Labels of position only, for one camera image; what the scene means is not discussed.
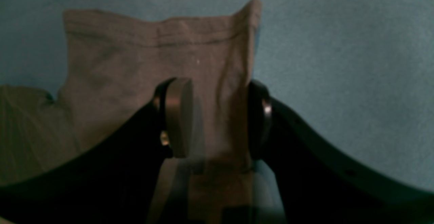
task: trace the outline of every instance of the fabric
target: fabric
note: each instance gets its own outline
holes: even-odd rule
[[[65,11],[68,77],[58,100],[42,89],[0,87],[0,186],[85,153],[146,104],[157,84],[189,77],[194,153],[164,162],[147,222],[156,223],[168,199],[181,196],[179,179],[188,189],[190,220],[221,223],[225,208],[251,206],[253,180],[263,182],[248,155],[246,114],[260,13],[259,0],[232,16],[161,22]]]

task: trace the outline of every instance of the beige fabric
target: beige fabric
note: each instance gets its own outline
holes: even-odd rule
[[[201,110],[205,172],[191,176],[189,218],[219,223],[224,206],[252,204],[247,89],[261,3],[227,17],[146,22],[98,10],[64,12],[68,77],[52,101],[36,88],[0,87],[0,186],[37,176],[88,151],[146,104],[157,84],[190,77]],[[154,223],[177,165],[161,169]]]

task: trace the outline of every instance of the hole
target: hole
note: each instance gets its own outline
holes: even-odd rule
[[[357,173],[355,172],[355,170],[351,170],[351,169],[347,169],[344,171],[345,175],[349,176],[349,177],[356,177]]]

